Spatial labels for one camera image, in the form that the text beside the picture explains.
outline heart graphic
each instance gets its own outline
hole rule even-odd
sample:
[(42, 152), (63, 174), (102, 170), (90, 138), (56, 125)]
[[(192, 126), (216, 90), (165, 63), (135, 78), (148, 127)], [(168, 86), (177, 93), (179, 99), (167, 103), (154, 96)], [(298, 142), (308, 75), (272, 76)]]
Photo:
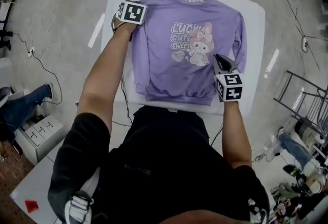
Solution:
[(177, 62), (181, 62), (183, 60), (183, 58), (185, 57), (185, 52), (183, 51), (178, 51), (178, 52), (173, 52), (172, 53), (172, 58), (173, 60), (177, 61)]

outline red paper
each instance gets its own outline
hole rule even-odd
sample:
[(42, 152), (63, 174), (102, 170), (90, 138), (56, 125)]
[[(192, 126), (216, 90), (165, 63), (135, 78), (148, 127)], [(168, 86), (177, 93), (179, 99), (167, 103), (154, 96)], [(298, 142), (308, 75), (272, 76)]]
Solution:
[(25, 205), (28, 213), (36, 211), (39, 208), (36, 201), (25, 200)]

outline sweatshirt sleeve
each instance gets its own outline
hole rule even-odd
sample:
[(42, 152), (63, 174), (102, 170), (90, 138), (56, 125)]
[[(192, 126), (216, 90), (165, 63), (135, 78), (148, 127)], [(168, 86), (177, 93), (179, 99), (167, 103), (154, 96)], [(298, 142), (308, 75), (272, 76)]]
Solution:
[(140, 94), (146, 94), (146, 87), (148, 87), (150, 80), (147, 43), (147, 19), (145, 19), (143, 25), (141, 25), (133, 32), (132, 62), (136, 91)]
[(237, 28), (232, 49), (238, 70), (240, 73), (243, 73), (245, 71), (247, 59), (247, 38), (244, 18), (240, 13), (237, 14)]

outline person's leg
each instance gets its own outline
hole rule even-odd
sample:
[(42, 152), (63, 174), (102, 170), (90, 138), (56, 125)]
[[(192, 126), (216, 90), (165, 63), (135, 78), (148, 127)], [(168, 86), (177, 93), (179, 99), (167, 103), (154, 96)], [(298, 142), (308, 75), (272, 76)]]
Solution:
[(279, 136), (281, 147), (286, 149), (301, 164), (302, 169), (313, 158), (298, 142), (292, 140), (291, 135), (283, 133)]
[(0, 30), (0, 37), (4, 37), (4, 36), (13, 36), (13, 32), (8, 32), (6, 30)]
[(8, 50), (11, 50), (10, 40), (0, 41), (0, 48), (2, 48), (2, 47), (7, 47)]
[(322, 118), (319, 120), (319, 124), (321, 125), (322, 129), (326, 131), (328, 127), (328, 118), (326, 120), (323, 120)]
[[(44, 98), (50, 96), (50, 86), (43, 85), (28, 95), (6, 102), (0, 108), (0, 116), (4, 118), (6, 123), (18, 128), (26, 122), (26, 119), (31, 115), (35, 107), (42, 103)], [(12, 132), (15, 131), (13, 127), (10, 127), (10, 130)]]

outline purple sweatshirt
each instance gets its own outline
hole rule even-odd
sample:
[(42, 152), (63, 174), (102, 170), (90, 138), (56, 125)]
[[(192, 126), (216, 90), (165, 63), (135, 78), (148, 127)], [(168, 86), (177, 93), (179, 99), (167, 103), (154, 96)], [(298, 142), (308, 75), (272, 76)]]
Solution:
[(214, 54), (247, 55), (242, 15), (217, 0), (141, 0), (144, 24), (133, 33), (136, 91), (147, 100), (211, 105)]

